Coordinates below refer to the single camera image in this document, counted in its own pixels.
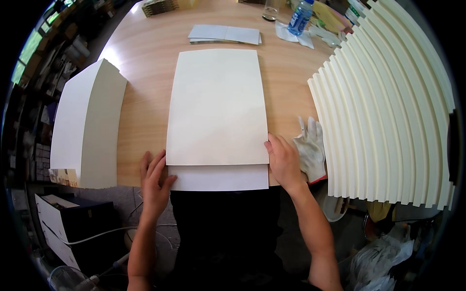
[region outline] person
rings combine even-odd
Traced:
[[[172,191],[181,243],[173,272],[158,289],[200,286],[216,289],[343,290],[330,225],[302,179],[299,156],[282,136],[268,135],[265,147],[276,181],[290,195],[299,228],[311,254],[308,283],[288,275],[274,253],[280,235],[278,192],[204,193]],[[155,228],[176,176],[161,182],[162,150],[141,162],[143,211],[128,262],[128,290],[150,290],[156,256]]]

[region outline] glass cup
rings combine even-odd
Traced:
[[[264,12],[262,18],[267,21],[275,21],[280,9],[281,0],[267,0],[265,2]]]

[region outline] work glove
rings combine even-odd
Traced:
[[[301,134],[294,137],[293,142],[298,148],[301,171],[306,173],[309,183],[313,184],[327,178],[324,166],[322,125],[312,117],[308,119],[307,129],[301,117],[299,117],[299,124]]]

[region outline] floor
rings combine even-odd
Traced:
[[[128,1],[118,8],[117,14],[108,21],[100,36],[89,41],[88,49],[91,54],[85,62],[86,66],[97,61],[113,31],[136,2],[137,0]],[[139,196],[139,191],[138,187],[124,186],[100,190],[61,187],[61,193],[72,192],[81,198],[94,201],[112,201],[123,226],[137,226],[142,211],[140,205],[142,198]],[[356,199],[351,204],[356,204],[358,209],[366,211],[362,201]],[[171,203],[168,204],[158,221],[158,224],[167,223],[176,223]],[[283,266],[287,272],[295,274],[300,279],[305,279],[308,275],[311,258],[299,230],[293,203],[284,190],[281,193],[281,214],[278,224],[284,231],[277,240],[275,252],[282,258]],[[363,217],[352,213],[347,213],[341,220],[331,223],[335,237],[336,258],[340,262],[342,275],[346,273],[344,269],[349,267],[350,259],[348,258],[353,250],[359,250],[366,244],[362,224]],[[161,226],[158,228],[158,232],[156,274],[158,278],[163,278],[173,269],[180,239],[177,228],[173,225]]]

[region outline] table surface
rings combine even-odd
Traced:
[[[117,147],[118,185],[140,186],[139,163],[145,151],[156,154],[166,146],[171,88],[178,54],[183,51],[255,49],[264,89],[268,131],[290,144],[301,133],[298,116],[318,120],[307,83],[333,53],[319,38],[315,49],[279,39],[275,24],[262,19],[263,5],[235,0],[200,0],[192,9],[146,18],[136,3],[123,18],[102,51],[128,80],[120,115]],[[278,20],[288,23],[289,8]],[[262,45],[195,44],[187,38],[195,24],[217,24],[260,30]],[[278,183],[269,175],[269,185]]]

